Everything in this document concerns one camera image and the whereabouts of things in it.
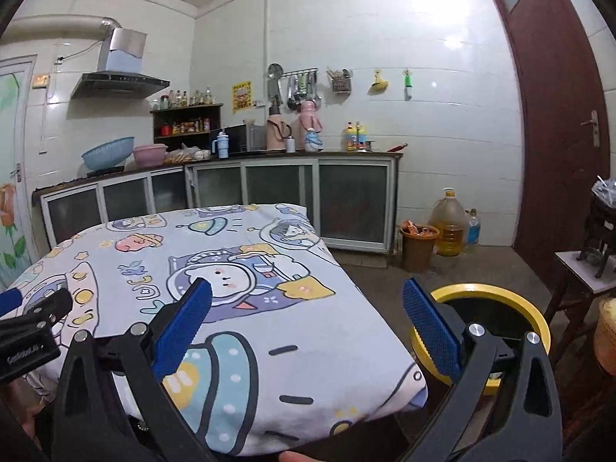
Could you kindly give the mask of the yellow rimmed trash bin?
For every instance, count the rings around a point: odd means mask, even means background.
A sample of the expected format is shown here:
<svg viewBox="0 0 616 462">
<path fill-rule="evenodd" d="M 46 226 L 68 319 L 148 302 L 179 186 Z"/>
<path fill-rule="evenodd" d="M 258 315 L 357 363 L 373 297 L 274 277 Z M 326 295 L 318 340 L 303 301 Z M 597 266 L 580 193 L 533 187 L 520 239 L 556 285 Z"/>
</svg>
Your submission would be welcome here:
<svg viewBox="0 0 616 462">
<path fill-rule="evenodd" d="M 453 284 L 431 292 L 467 324 L 479 323 L 494 336 L 519 340 L 534 331 L 550 352 L 551 334 L 543 314 L 517 293 L 487 284 Z"/>
</svg>

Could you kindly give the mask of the brown trash basket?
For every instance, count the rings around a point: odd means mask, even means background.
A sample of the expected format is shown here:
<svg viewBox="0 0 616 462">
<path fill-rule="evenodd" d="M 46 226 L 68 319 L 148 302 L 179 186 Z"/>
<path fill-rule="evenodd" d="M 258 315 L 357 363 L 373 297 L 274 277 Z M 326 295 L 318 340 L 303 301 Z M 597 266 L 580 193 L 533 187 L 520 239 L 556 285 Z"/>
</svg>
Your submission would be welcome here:
<svg viewBox="0 0 616 462">
<path fill-rule="evenodd" d="M 440 231 L 432 225 L 416 224 L 409 220 L 402 222 L 401 265 L 409 273 L 426 271 L 431 264 L 435 243 L 440 238 Z"/>
</svg>

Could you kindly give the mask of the kitchen counter cabinet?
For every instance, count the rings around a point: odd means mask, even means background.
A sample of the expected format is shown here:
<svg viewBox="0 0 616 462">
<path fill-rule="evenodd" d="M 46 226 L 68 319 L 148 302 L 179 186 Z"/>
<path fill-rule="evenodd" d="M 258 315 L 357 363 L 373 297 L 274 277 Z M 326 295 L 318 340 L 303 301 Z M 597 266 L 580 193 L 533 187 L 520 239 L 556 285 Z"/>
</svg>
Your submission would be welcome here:
<svg viewBox="0 0 616 462">
<path fill-rule="evenodd" d="M 388 254 L 396 235 L 399 153 L 248 153 L 78 178 L 32 193 L 53 248 L 83 229 L 145 213 L 248 204 L 302 206 L 334 249 Z"/>
</svg>

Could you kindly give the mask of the small side table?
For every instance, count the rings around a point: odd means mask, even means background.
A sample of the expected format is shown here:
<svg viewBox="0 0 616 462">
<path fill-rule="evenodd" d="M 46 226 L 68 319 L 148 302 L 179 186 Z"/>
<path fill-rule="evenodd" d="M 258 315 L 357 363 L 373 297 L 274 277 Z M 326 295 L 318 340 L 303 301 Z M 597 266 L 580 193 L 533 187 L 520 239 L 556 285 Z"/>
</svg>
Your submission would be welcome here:
<svg viewBox="0 0 616 462">
<path fill-rule="evenodd" d="M 596 299 L 615 291 L 615 181 L 597 178 L 592 187 L 590 211 L 584 223 L 582 249 L 561 251 L 556 260 L 565 268 L 544 312 L 546 322 L 564 313 L 568 324 L 550 362 L 556 365 L 567 348 L 592 328 L 586 317 Z"/>
</svg>

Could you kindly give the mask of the blue plastic basin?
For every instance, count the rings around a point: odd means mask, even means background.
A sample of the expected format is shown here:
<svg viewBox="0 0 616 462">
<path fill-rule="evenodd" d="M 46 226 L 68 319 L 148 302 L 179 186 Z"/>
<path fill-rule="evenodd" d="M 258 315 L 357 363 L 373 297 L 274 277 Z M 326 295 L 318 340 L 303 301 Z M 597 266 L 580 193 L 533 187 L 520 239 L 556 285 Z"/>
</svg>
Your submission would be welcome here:
<svg viewBox="0 0 616 462">
<path fill-rule="evenodd" d="M 116 139 L 86 151 L 82 161 L 91 171 L 107 170 L 123 164 L 132 155 L 134 144 L 134 137 Z"/>
</svg>

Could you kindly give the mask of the clear water bottle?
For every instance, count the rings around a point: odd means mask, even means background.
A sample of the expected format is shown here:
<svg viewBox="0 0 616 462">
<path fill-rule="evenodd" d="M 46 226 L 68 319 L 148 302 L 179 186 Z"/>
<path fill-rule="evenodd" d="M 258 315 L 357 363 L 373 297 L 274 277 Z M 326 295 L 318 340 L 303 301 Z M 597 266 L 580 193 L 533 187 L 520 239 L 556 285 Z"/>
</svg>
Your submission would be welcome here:
<svg viewBox="0 0 616 462">
<path fill-rule="evenodd" d="M 480 235 L 480 221 L 477 216 L 477 210 L 471 209 L 466 211 L 466 214 L 468 219 L 466 246 L 471 248 L 478 244 Z"/>
</svg>

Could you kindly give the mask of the cartoon printed tablecloth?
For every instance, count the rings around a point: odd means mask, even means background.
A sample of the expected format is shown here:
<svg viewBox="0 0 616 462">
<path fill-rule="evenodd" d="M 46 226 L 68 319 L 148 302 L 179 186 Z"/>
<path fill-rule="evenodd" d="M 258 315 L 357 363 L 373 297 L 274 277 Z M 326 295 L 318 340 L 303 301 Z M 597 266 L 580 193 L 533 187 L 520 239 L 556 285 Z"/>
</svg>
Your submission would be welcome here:
<svg viewBox="0 0 616 462">
<path fill-rule="evenodd" d="M 317 235 L 302 206 L 211 206 L 95 225 L 20 264 L 29 309 L 66 289 L 67 348 L 151 322 L 197 280 L 212 306 L 164 387 L 210 449 L 260 456 L 418 410 L 421 368 Z"/>
</svg>

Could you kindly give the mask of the pink plastic basin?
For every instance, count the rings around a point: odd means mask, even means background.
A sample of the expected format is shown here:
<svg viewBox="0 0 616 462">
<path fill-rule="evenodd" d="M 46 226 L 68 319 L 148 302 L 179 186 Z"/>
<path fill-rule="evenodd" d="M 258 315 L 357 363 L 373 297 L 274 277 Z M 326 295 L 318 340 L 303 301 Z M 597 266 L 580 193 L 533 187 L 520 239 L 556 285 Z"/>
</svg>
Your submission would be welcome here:
<svg viewBox="0 0 616 462">
<path fill-rule="evenodd" d="M 135 164 L 139 169 L 162 166 L 166 157 L 165 144 L 136 146 L 132 151 Z"/>
</svg>

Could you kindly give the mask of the cooking oil jug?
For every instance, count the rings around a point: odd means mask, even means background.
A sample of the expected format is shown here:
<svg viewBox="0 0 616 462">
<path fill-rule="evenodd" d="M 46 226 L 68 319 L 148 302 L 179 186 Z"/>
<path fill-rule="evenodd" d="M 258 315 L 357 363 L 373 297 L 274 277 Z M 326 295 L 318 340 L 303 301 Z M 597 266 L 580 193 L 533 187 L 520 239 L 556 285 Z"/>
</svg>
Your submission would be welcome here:
<svg viewBox="0 0 616 462">
<path fill-rule="evenodd" d="M 464 249 L 468 219 L 453 188 L 444 188 L 444 196 L 435 205 L 429 224 L 440 231 L 435 243 L 439 256 L 458 256 Z"/>
</svg>

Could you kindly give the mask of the flower painted door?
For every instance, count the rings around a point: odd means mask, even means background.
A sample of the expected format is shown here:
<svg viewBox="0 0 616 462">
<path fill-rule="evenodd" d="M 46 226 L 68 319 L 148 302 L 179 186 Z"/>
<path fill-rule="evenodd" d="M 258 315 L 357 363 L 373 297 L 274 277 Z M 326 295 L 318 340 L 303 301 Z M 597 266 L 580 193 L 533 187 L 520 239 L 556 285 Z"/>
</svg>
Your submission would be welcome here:
<svg viewBox="0 0 616 462">
<path fill-rule="evenodd" d="M 1 288 L 37 260 L 25 186 L 25 122 L 34 58 L 1 62 Z"/>
</svg>

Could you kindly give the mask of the dark wooden spice shelf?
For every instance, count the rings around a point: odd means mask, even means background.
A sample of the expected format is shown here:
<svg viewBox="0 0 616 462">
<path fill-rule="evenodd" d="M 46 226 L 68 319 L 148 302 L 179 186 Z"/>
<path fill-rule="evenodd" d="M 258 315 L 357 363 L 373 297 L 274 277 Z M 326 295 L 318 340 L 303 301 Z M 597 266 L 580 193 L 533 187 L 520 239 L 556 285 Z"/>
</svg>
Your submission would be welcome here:
<svg viewBox="0 0 616 462">
<path fill-rule="evenodd" d="M 152 110 L 154 144 L 169 151 L 183 146 L 210 149 L 221 126 L 221 103 L 195 104 L 168 110 Z"/>
</svg>

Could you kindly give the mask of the range hood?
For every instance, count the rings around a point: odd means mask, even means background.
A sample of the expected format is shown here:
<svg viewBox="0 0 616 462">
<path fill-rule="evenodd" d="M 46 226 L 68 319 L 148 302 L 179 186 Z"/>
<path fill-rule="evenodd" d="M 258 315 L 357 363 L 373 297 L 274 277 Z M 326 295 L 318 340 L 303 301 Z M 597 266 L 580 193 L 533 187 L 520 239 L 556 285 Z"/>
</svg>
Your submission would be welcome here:
<svg viewBox="0 0 616 462">
<path fill-rule="evenodd" d="M 100 25 L 104 32 L 97 69 L 84 73 L 75 85 L 72 99 L 145 99 L 167 89 L 169 80 L 142 73 L 147 34 L 121 27 L 109 18 Z"/>
</svg>

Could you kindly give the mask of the blue lidded mug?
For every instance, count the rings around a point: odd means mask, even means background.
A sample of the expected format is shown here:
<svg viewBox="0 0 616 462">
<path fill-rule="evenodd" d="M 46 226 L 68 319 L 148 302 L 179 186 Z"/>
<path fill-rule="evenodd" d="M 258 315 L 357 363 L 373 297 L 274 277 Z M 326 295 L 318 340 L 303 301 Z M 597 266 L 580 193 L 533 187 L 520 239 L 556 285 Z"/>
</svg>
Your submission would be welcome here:
<svg viewBox="0 0 616 462">
<path fill-rule="evenodd" d="M 217 136 L 211 142 L 211 152 L 222 160 L 229 157 L 229 136 L 225 131 L 218 131 Z"/>
</svg>

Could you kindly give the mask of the dark red door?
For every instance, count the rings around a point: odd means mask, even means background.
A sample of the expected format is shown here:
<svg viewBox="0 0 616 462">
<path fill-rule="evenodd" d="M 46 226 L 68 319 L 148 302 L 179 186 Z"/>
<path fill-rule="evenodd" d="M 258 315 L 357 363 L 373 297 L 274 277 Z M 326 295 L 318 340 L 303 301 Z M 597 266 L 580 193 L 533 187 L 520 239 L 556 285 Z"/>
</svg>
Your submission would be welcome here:
<svg viewBox="0 0 616 462">
<path fill-rule="evenodd" d="M 610 174 L 603 85 L 570 0 L 495 0 L 516 66 L 523 190 L 514 249 L 548 289 L 583 246 L 597 178 Z"/>
</svg>

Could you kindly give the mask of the microwave oven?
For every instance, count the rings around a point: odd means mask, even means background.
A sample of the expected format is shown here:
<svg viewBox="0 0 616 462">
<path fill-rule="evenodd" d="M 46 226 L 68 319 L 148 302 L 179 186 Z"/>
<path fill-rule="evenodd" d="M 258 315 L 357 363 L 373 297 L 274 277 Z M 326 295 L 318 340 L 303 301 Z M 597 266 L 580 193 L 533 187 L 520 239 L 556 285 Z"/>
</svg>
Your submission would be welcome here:
<svg viewBox="0 0 616 462">
<path fill-rule="evenodd" d="M 266 129 L 263 125 L 239 124 L 224 129 L 229 137 L 229 153 L 263 152 L 267 149 Z"/>
</svg>

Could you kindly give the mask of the yellow detergent bottles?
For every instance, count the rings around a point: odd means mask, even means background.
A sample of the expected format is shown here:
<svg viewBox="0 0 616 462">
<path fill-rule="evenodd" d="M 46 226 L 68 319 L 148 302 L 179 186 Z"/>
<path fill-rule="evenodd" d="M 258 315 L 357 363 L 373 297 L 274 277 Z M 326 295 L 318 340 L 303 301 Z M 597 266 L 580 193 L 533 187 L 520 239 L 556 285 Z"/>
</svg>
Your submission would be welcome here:
<svg viewBox="0 0 616 462">
<path fill-rule="evenodd" d="M 366 152 L 368 142 L 365 127 L 360 122 L 349 122 L 346 128 L 346 150 Z"/>
</svg>

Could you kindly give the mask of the pink thermos left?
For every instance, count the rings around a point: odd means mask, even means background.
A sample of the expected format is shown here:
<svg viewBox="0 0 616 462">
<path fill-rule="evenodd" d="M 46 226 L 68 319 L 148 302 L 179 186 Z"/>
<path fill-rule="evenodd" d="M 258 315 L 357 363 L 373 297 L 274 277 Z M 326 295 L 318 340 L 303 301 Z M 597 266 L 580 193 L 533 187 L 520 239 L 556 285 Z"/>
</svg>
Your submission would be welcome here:
<svg viewBox="0 0 616 462">
<path fill-rule="evenodd" d="M 275 98 L 270 103 L 268 118 L 266 120 L 267 150 L 285 151 L 286 140 L 289 139 L 291 136 L 291 129 L 281 115 L 279 100 Z"/>
</svg>

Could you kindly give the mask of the pink thermos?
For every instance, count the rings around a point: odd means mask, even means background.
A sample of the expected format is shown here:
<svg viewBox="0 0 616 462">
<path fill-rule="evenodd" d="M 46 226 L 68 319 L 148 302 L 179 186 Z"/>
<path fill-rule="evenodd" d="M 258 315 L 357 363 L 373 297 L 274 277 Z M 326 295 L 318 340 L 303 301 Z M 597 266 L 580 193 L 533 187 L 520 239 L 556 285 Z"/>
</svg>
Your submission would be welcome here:
<svg viewBox="0 0 616 462">
<path fill-rule="evenodd" d="M 289 139 L 291 136 L 291 129 L 281 115 L 279 100 L 275 98 L 270 103 L 268 118 L 266 120 L 267 150 L 285 151 L 286 140 Z"/>
<path fill-rule="evenodd" d="M 301 103 L 298 119 L 292 122 L 291 130 L 295 147 L 307 152 L 319 152 L 324 148 L 321 140 L 323 125 L 317 118 L 316 104 L 313 100 Z"/>
</svg>

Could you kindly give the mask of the pink thermos right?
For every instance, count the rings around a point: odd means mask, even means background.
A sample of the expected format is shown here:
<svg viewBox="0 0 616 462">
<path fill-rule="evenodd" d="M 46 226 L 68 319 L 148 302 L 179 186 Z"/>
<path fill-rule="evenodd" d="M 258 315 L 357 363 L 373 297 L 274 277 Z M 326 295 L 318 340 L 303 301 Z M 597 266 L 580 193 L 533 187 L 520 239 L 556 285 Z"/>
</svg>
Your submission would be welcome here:
<svg viewBox="0 0 616 462">
<path fill-rule="evenodd" d="M 317 118 L 316 104 L 313 100 L 301 103 L 298 119 L 292 122 L 291 130 L 295 147 L 307 152 L 319 152 L 324 148 L 321 140 L 323 125 Z"/>
</svg>

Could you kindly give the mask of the hanging utensil rack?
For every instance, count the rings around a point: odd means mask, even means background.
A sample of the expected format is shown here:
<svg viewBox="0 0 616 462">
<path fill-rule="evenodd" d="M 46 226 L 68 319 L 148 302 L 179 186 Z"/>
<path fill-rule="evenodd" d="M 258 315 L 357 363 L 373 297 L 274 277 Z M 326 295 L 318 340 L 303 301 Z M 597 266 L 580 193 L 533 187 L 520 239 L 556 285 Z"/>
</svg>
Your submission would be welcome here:
<svg viewBox="0 0 616 462">
<path fill-rule="evenodd" d="M 266 68 L 266 95 L 270 106 L 283 105 L 298 112 L 301 104 L 311 101 L 319 109 L 321 96 L 318 94 L 318 69 L 306 68 L 285 72 L 278 63 L 271 63 Z"/>
</svg>

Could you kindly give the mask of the yellow red wall poster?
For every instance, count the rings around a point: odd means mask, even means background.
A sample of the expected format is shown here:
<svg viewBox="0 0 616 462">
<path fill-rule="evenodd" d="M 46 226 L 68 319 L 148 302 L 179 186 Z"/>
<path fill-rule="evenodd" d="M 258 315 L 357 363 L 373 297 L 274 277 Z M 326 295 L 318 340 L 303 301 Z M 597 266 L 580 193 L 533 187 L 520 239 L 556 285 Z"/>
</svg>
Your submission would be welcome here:
<svg viewBox="0 0 616 462">
<path fill-rule="evenodd" d="M 232 87 L 232 111 L 234 114 L 253 107 L 253 83 L 250 80 L 239 82 Z"/>
</svg>

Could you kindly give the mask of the green wall brush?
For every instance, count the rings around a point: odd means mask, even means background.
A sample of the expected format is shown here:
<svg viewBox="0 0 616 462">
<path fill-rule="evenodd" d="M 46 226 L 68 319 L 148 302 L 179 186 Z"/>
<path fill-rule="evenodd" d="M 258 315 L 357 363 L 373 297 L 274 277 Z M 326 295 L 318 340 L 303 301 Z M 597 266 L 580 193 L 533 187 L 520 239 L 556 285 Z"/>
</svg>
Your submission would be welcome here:
<svg viewBox="0 0 616 462">
<path fill-rule="evenodd" d="M 403 71 L 404 76 L 404 100 L 409 101 L 412 99 L 413 80 L 412 73 L 406 69 Z"/>
</svg>

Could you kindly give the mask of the yellow wall hook holder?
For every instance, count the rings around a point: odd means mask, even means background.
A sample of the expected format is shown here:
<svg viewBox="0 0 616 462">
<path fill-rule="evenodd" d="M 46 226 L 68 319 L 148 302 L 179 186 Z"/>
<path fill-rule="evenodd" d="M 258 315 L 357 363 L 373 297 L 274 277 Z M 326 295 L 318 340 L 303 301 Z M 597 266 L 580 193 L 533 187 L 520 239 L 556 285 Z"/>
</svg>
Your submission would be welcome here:
<svg viewBox="0 0 616 462">
<path fill-rule="evenodd" d="M 377 95 L 383 93 L 388 88 L 388 81 L 382 77 L 382 73 L 377 69 L 374 73 L 374 81 L 370 86 L 370 93 Z"/>
</svg>

